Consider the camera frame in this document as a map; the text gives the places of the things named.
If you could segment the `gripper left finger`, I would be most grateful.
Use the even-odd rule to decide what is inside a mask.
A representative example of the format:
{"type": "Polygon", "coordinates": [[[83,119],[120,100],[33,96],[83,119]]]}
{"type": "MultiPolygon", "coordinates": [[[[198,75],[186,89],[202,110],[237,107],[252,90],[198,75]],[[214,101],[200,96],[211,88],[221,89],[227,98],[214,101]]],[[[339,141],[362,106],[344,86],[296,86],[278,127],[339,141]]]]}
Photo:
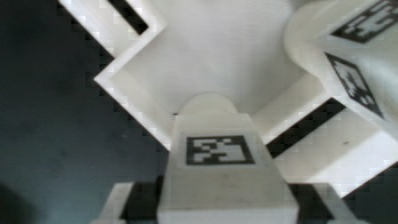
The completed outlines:
{"type": "Polygon", "coordinates": [[[113,185],[97,217],[86,224],[157,224],[157,186],[154,182],[113,185]]]}

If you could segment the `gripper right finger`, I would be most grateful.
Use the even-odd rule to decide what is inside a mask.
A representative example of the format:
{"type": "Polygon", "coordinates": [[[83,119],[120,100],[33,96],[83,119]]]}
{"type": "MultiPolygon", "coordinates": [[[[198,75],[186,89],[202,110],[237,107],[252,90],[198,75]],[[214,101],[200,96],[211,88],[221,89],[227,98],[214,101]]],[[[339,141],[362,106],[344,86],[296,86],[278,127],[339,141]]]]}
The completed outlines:
{"type": "Polygon", "coordinates": [[[298,203],[296,224],[371,224],[358,219],[326,183],[291,183],[298,203]]]}

